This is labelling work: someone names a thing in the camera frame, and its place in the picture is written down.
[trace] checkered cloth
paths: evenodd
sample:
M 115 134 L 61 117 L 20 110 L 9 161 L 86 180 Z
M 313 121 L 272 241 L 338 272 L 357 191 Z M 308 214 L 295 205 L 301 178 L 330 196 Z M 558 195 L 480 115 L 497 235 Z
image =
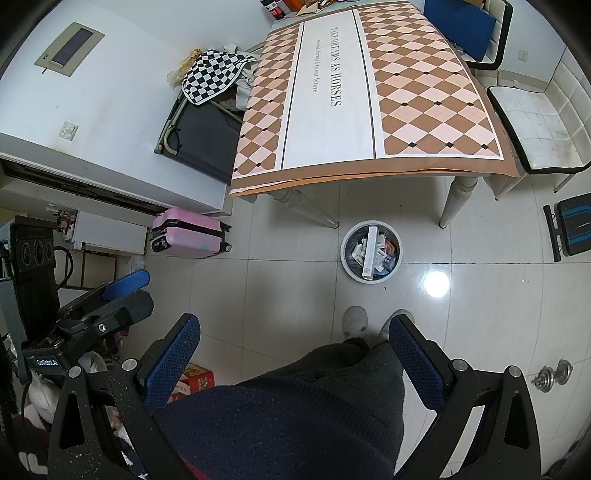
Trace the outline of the checkered cloth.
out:
M 252 56 L 208 50 L 185 75 L 183 92 L 189 102 L 201 105 L 232 86 L 244 65 L 255 60 Z
M 496 135 L 466 70 L 410 4 L 359 8 L 386 155 L 497 157 Z

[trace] white tile floor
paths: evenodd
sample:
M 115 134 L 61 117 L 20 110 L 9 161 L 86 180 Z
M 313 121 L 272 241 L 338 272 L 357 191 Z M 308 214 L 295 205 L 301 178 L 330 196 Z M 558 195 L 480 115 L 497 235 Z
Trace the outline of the white tile floor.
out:
M 126 354 L 140 355 L 191 311 L 203 329 L 194 359 L 214 370 L 218 384 L 230 384 L 340 341 L 340 317 L 351 305 L 367 310 L 374 331 L 405 308 L 425 337 L 475 368 L 502 371 L 516 364 L 530 380 L 544 365 L 555 368 L 560 358 L 574 363 L 565 386 L 548 394 L 531 389 L 543 469 L 548 468 L 566 453 L 591 411 L 591 253 L 553 264 L 542 207 L 588 193 L 591 174 L 579 174 L 556 195 L 551 188 L 557 178 L 525 179 L 498 202 L 480 181 L 450 227 L 441 230 L 437 220 L 450 181 L 379 179 L 306 188 L 339 218 L 338 230 L 316 225 L 266 195 L 254 205 L 236 200 L 226 220 L 233 226 L 229 254 L 197 261 L 147 257 L 155 313 L 132 328 Z M 392 225 L 404 246 L 401 268 L 378 286 L 353 281 L 338 263 L 340 239 L 367 219 Z M 423 287 L 432 271 L 451 280 L 441 298 Z M 405 383 L 400 465 L 434 418 Z M 474 412 L 447 474 L 459 468 L 479 415 Z

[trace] red box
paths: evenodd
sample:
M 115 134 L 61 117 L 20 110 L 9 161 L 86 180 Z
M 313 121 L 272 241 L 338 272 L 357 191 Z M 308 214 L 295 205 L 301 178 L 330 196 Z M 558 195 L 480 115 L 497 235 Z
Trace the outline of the red box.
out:
M 176 387 L 174 387 L 173 393 L 170 395 L 168 402 L 170 403 L 179 398 L 187 397 L 192 393 L 215 386 L 215 378 L 211 370 L 200 367 L 196 364 L 187 364 L 187 368 L 185 368 Z
M 216 386 L 213 372 L 196 364 L 187 365 L 184 375 L 181 376 L 181 382 L 189 386 L 191 393 Z

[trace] black and white checkered fabric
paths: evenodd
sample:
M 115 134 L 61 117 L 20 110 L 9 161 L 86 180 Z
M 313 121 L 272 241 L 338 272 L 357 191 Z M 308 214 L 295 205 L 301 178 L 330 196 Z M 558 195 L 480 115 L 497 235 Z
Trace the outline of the black and white checkered fabric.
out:
M 195 62 L 183 79 L 189 102 L 201 105 L 229 88 L 248 62 L 255 57 L 208 50 Z

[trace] cable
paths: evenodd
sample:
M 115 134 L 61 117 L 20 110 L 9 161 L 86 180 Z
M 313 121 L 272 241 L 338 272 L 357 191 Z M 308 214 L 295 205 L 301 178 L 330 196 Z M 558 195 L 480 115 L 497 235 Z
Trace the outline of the cable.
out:
M 66 268 L 67 268 L 68 260 L 70 261 L 70 271 L 66 274 L 66 276 L 64 277 L 64 279 L 57 286 L 57 289 L 59 290 L 60 288 L 66 286 L 66 284 L 68 283 L 68 280 L 70 280 L 70 277 L 74 273 L 74 259 L 72 258 L 72 254 L 70 253 L 70 251 L 67 248 L 64 248 L 64 247 L 61 247 L 61 246 L 58 245 L 56 247 L 53 247 L 53 251 L 55 251 L 55 250 L 59 250 L 61 252 L 65 252 L 66 253 Z

